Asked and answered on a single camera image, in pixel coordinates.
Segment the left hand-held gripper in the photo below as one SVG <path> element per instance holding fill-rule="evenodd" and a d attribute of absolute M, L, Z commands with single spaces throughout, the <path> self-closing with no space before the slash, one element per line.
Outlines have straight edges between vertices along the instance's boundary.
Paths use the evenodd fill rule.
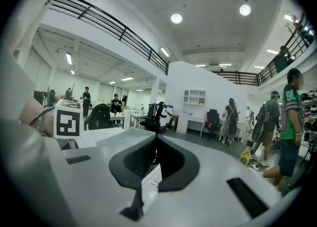
<path fill-rule="evenodd" d="M 53 137 L 62 149 L 96 147 L 83 139 L 83 109 L 80 103 L 60 99 L 54 107 Z"/>

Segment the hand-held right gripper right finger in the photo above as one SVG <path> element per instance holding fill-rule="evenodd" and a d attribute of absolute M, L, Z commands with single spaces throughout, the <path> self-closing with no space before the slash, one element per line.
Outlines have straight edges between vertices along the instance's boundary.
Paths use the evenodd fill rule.
<path fill-rule="evenodd" d="M 143 227 L 268 227 L 299 194 L 295 189 L 282 197 L 268 180 L 224 152 L 172 137 L 169 140 L 197 156 L 199 173 L 183 190 L 174 192 L 158 191 L 162 184 L 159 168 L 146 177 L 142 182 Z M 268 210 L 252 217 L 227 183 L 234 178 L 242 180 Z"/>

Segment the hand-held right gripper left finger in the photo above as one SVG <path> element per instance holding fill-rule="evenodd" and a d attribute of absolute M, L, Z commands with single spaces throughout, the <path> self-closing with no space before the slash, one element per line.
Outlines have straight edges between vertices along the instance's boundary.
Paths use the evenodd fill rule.
<path fill-rule="evenodd" d="M 49 201 L 60 211 L 57 226 L 159 227 L 161 215 L 147 197 L 136 221 L 121 214 L 132 207 L 137 191 L 121 186 L 109 170 L 112 156 L 154 135 L 131 137 L 118 134 L 100 141 L 99 147 L 62 151 L 56 140 L 45 137 L 43 179 Z"/>

